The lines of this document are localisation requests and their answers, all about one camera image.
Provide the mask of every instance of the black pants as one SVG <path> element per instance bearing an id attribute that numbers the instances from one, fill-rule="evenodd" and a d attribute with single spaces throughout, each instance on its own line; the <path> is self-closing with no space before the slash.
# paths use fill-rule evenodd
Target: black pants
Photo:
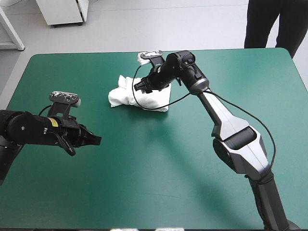
<path id="1" fill-rule="evenodd" d="M 249 0 L 245 48 L 264 48 L 279 17 L 276 47 L 293 58 L 308 29 L 308 0 Z"/>

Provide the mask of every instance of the crumpled white towel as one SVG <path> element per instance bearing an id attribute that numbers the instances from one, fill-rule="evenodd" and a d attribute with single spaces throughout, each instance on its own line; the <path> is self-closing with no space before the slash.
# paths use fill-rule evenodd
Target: crumpled white towel
<path id="1" fill-rule="evenodd" d="M 141 78 L 135 78 L 134 84 L 139 83 Z M 125 105 L 134 105 L 137 106 L 137 103 L 134 99 L 131 84 L 133 82 L 133 79 L 130 77 L 124 78 L 123 76 L 119 77 L 118 85 L 119 87 L 116 89 L 113 89 L 109 92 L 108 100 L 110 102 L 111 107 L 117 107 L 119 105 L 125 104 Z M 165 89 L 162 89 L 161 91 L 153 90 L 150 94 L 142 94 L 141 90 L 135 91 L 135 97 L 138 101 L 138 103 L 141 106 L 148 107 L 148 108 L 157 108 L 164 105 L 167 105 L 169 103 L 170 99 L 170 90 L 171 90 L 171 84 Z M 163 107 L 161 109 L 157 109 L 155 111 L 159 112 L 166 112 L 168 111 L 169 107 Z"/>

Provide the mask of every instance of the white object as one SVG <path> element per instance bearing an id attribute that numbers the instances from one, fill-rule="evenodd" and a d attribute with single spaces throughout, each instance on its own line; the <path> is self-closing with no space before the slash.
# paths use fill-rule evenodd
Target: white object
<path id="1" fill-rule="evenodd" d="M 140 80 L 141 80 L 140 78 L 135 78 L 134 84 L 140 82 Z M 122 104 L 134 105 L 138 107 L 138 104 L 134 99 L 131 88 L 132 81 L 133 79 L 130 77 L 126 78 L 124 78 L 123 76 L 119 77 L 118 81 L 119 87 L 110 91 L 108 95 L 108 100 L 110 102 L 111 107 L 117 107 Z M 170 91 L 171 91 L 171 84 L 169 84 L 169 87 L 162 89 L 161 91 L 153 90 L 153 92 L 150 94 L 142 93 L 141 90 L 135 91 L 134 89 L 135 97 L 138 103 L 141 106 L 147 108 L 157 108 L 167 105 L 170 99 Z M 166 112 L 168 111 L 168 109 L 169 107 L 166 106 L 161 109 L 157 109 L 155 111 Z"/>
<path id="2" fill-rule="evenodd" d="M 12 6 L 21 0 L 0 0 L 0 6 Z"/>
<path id="3" fill-rule="evenodd" d="M 163 52 L 160 50 L 155 50 L 155 51 L 144 51 L 144 52 L 138 53 L 137 61 L 140 63 L 140 65 L 145 65 L 145 64 L 149 64 L 150 60 L 141 58 L 141 55 L 144 55 L 146 57 L 151 57 L 151 56 L 156 56 L 156 55 L 162 56 Z"/>
<path id="4" fill-rule="evenodd" d="M 89 0 L 37 0 L 47 25 L 82 23 L 87 20 Z"/>
<path id="5" fill-rule="evenodd" d="M 157 228 L 155 231 L 185 231 L 184 228 Z"/>
<path id="6" fill-rule="evenodd" d="M 18 49 L 23 51 L 25 46 L 1 7 L 0 24 L 2 25 L 0 25 L 0 49 Z"/>

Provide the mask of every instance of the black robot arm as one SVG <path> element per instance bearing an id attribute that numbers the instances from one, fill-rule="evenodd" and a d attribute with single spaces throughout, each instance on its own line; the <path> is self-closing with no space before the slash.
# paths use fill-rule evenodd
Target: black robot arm
<path id="1" fill-rule="evenodd" d="M 135 90 L 150 93 L 177 78 L 182 81 L 191 94 L 198 96 L 214 122 L 213 148 L 218 157 L 236 173 L 249 178 L 265 229 L 300 230 L 286 219 L 260 133 L 246 120 L 235 117 L 210 91 L 208 79 L 195 64 L 195 56 L 190 51 L 180 51 L 169 54 L 165 62 L 161 55 L 143 59 L 149 59 L 153 67 L 147 77 L 134 85 Z"/>
<path id="2" fill-rule="evenodd" d="M 60 146 L 71 156 L 76 154 L 76 147 L 100 145 L 101 137 L 69 115 L 71 106 L 80 105 L 76 94 L 54 91 L 50 100 L 53 104 L 47 117 L 0 110 L 0 185 L 25 144 Z"/>

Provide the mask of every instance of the gray floor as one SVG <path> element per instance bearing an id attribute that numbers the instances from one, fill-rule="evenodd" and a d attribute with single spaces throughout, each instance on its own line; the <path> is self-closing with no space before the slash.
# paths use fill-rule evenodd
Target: gray floor
<path id="1" fill-rule="evenodd" d="M 90 0 L 83 26 L 51 28 L 35 0 L 3 8 L 26 46 L 0 51 L 0 109 L 37 53 L 242 48 L 248 0 Z M 269 36 L 275 46 L 278 25 Z M 294 62 L 308 86 L 308 38 Z"/>

